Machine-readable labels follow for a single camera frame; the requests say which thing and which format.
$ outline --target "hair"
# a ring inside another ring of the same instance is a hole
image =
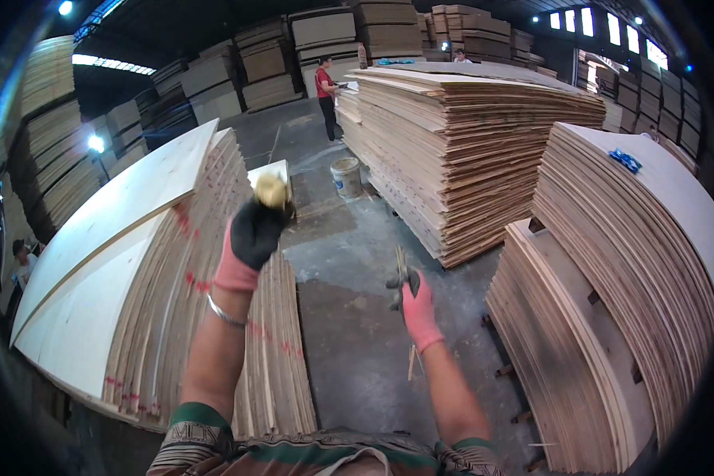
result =
[[[23,240],[16,240],[13,242],[13,255],[16,256],[21,250],[24,249]]]

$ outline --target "white bucket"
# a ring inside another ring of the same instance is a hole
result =
[[[362,193],[359,178],[359,160],[354,157],[341,158],[330,165],[333,183],[343,198],[355,198]]]

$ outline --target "pink glove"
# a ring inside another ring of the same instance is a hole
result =
[[[256,291],[259,271],[278,248],[291,210],[270,209],[248,200],[230,218],[214,285],[226,291]]]
[[[445,339],[434,321],[434,298],[426,279],[414,268],[408,270],[407,281],[401,284],[400,292],[399,276],[386,283],[387,288],[397,290],[397,298],[389,309],[402,310],[407,333],[422,354],[431,344]]]

